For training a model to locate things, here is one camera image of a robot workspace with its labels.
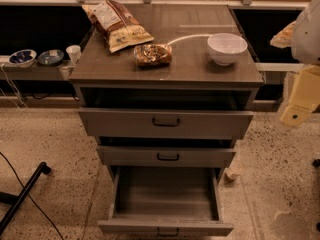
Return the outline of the blue patterned bowl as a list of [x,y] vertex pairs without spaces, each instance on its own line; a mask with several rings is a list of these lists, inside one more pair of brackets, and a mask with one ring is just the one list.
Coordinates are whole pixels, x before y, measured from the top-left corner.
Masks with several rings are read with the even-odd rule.
[[13,53],[9,57],[9,63],[21,68],[29,68],[33,65],[37,53],[31,49],[24,49]]

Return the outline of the dark blue bowl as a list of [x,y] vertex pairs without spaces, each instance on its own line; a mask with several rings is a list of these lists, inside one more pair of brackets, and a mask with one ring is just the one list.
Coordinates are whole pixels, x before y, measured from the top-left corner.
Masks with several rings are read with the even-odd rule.
[[43,66],[58,66],[62,63],[64,53],[59,49],[48,50],[38,56],[38,63]]

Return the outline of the grey middle drawer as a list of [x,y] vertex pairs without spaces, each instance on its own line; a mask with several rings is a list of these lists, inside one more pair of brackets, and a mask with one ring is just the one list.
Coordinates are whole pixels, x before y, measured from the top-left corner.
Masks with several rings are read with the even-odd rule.
[[173,148],[98,146],[103,164],[110,166],[228,167],[235,155],[231,148]]

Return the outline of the crumpled paper scrap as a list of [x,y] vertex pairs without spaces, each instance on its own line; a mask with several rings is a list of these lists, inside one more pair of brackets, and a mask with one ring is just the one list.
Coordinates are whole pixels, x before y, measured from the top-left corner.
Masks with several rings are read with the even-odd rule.
[[240,174],[237,171],[234,171],[230,168],[225,170],[225,179],[229,183],[235,182],[239,176]]

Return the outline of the white bowl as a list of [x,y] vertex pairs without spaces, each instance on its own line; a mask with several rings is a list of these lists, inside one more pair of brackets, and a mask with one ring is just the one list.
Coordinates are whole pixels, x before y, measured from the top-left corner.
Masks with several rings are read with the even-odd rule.
[[247,48],[248,44],[244,38],[231,33],[217,33],[207,39],[210,58],[221,66],[236,62]]

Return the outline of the grey bottom drawer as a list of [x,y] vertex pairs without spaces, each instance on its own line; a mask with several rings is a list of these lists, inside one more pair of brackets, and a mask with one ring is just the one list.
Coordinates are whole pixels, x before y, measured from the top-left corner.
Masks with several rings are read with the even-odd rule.
[[120,166],[105,233],[227,236],[212,168]]

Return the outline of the white paper cup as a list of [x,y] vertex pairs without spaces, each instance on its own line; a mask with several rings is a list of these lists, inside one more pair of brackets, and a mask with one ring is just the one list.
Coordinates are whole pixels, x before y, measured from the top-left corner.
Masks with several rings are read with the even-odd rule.
[[81,57],[81,47],[79,45],[68,46],[66,52],[73,64],[76,64]]

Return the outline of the grey drawer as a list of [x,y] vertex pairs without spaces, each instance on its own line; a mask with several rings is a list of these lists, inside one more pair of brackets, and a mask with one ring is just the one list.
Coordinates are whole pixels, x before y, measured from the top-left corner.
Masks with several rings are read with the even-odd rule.
[[242,139],[253,118],[246,111],[185,111],[81,108],[89,136]]
[[120,166],[105,233],[227,236],[212,168]]
[[110,166],[228,167],[235,155],[231,148],[173,148],[98,146],[103,164]]

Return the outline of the grey drawer cabinet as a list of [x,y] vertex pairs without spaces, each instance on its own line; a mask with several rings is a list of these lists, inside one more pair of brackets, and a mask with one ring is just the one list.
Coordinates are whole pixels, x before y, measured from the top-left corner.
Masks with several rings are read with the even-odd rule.
[[[140,67],[132,49],[110,53],[102,36],[94,33],[70,78],[80,109],[252,112],[263,79],[250,53],[221,66],[207,51],[210,35],[238,31],[228,7],[131,4],[128,9],[155,42],[171,44],[172,60],[167,65]],[[97,147],[234,149],[241,140],[92,137]]]

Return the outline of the grey top drawer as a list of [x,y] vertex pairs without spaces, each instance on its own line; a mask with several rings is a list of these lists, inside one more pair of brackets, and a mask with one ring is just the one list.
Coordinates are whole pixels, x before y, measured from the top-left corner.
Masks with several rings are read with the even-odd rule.
[[185,111],[81,108],[89,136],[242,139],[253,118],[246,111]]

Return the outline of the brown chip bag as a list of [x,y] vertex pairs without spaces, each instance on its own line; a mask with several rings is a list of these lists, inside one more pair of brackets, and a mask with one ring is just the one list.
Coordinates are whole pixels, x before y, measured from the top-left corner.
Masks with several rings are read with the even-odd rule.
[[111,53],[154,40],[121,3],[106,0],[97,5],[83,5],[82,9],[108,43]]

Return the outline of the grey side shelf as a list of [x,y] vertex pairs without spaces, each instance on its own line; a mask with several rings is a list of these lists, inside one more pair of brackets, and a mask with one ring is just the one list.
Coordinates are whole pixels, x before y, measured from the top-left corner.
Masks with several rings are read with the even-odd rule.
[[0,57],[1,80],[67,81],[74,66],[69,60],[58,66],[43,66],[37,61],[29,68],[20,68],[9,63],[8,56]]

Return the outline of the clear snack packet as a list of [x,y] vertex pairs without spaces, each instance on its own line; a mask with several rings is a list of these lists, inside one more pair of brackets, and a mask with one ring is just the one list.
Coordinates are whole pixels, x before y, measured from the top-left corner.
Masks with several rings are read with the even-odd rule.
[[172,47],[167,44],[144,44],[134,48],[134,58],[138,66],[158,66],[172,60]]

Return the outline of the black stand leg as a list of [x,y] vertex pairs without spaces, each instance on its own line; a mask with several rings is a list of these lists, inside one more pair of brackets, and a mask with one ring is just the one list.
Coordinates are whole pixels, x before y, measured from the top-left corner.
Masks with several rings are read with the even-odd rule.
[[19,207],[30,193],[31,189],[37,182],[41,174],[48,175],[51,172],[51,168],[45,163],[41,162],[35,172],[32,174],[26,185],[22,188],[18,195],[9,194],[6,192],[0,192],[0,203],[9,205],[8,211],[2,217],[0,221],[0,235],[4,232]]

